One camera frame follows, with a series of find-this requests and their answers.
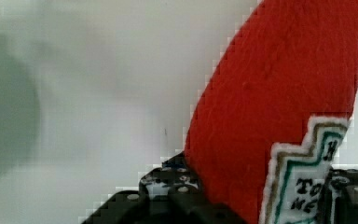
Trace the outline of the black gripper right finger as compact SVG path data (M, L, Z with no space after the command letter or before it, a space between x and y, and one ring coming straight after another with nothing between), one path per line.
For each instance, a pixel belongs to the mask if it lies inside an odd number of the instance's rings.
M330 170L319 202L318 224L358 224L358 170Z

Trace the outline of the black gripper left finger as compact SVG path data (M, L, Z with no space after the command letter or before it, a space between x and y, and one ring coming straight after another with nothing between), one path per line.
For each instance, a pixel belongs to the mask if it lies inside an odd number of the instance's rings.
M139 181L139 190L153 200L157 196L167 196L171 187L183 185L202 190L198 175L187 165L181 152L144 175Z

